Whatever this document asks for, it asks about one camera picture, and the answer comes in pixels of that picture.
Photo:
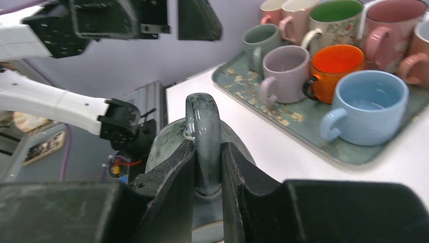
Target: dark green mug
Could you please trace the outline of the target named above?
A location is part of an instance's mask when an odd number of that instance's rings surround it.
[[[262,75],[262,59],[271,50],[282,45],[279,28],[274,24],[263,24],[248,30],[243,36],[247,66]]]

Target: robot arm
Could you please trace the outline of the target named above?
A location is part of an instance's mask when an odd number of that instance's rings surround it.
[[[20,111],[74,125],[109,140],[114,150],[138,151],[138,144],[145,138],[145,131],[138,124],[142,116],[135,105],[79,95],[7,69],[0,69],[0,110]]]
[[[222,26],[207,0],[178,0],[178,24],[179,40],[221,38]],[[167,0],[48,1],[0,15],[0,61],[77,56],[92,40],[158,39],[163,33],[170,33]],[[139,154],[152,142],[130,103],[75,94],[2,68],[0,109],[83,128],[109,140],[114,150]]]
[[[20,111],[80,127],[100,135],[106,99],[75,94],[6,70],[0,73],[0,110]]]
[[[0,15],[0,61],[52,56],[30,26],[22,24],[23,19],[41,9],[40,6],[34,6]]]

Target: table surface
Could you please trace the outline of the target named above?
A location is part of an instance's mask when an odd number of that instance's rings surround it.
[[[374,161],[362,166],[339,164],[218,88],[211,80],[215,69],[167,89],[169,123],[185,117],[189,94],[208,93],[214,97],[221,119],[241,138],[256,165],[274,179],[396,182],[409,186],[429,209],[429,109]]]

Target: cup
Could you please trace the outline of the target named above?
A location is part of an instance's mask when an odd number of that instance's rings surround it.
[[[332,109],[320,122],[320,136],[328,142],[340,137],[362,146],[384,144],[396,135],[408,96],[407,85],[393,74],[351,73],[335,88]]]
[[[408,57],[401,61],[398,76],[408,84],[429,89],[429,21],[416,25]]]
[[[281,6],[285,0],[266,0],[259,9],[261,10],[261,24],[278,25],[282,19]]]
[[[315,7],[301,47],[310,48],[313,56],[330,45],[357,45],[362,10],[363,4],[356,0],[336,0]]]
[[[279,28],[274,24],[263,24],[248,30],[244,36],[247,66],[262,74],[262,59],[271,50],[282,45]]]
[[[265,79],[260,98],[272,108],[278,103],[294,103],[305,98],[304,82],[310,77],[310,54],[299,46],[283,46],[270,51],[263,60]]]
[[[310,13],[319,0],[288,0],[282,5],[283,19],[279,23],[283,39],[300,45],[309,31]]]
[[[370,69],[397,72],[413,28],[425,13],[426,3],[420,0],[386,0],[368,9],[362,47]]]
[[[311,60],[311,77],[303,92],[311,100],[332,103],[335,86],[347,74],[365,69],[365,55],[351,45],[333,45],[318,51]]]

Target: teal tray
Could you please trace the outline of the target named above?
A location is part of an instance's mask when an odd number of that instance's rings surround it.
[[[259,99],[262,77],[247,68],[244,52],[218,68],[213,81],[234,98],[266,117],[275,125],[295,135],[333,160],[363,165],[376,158],[388,145],[358,146],[342,139],[327,143],[319,137],[319,123],[330,105],[306,99],[294,104],[278,104],[268,109]],[[429,104],[429,90],[410,86],[410,98],[402,121],[401,133]]]

